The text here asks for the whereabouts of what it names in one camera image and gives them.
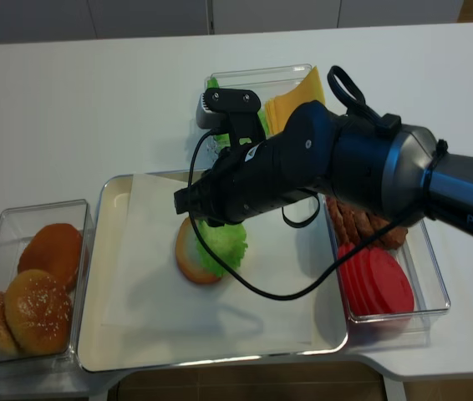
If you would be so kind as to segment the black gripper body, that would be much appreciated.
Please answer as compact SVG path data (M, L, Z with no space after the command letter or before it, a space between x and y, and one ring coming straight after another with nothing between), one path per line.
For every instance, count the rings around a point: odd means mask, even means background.
M175 192L175 212L213 226L235 225L315 197L325 189L327 170L324 140L265 140L219 159L198 181Z

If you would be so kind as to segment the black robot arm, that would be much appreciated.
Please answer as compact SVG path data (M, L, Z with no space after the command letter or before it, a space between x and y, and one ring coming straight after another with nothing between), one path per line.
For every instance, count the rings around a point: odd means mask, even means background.
M391 221L428 217L473 235L473 157L453 155L425 128L387 114L373 122L302 104L266 137L255 106L216 106L230 146L175 209L237 224L322 193Z

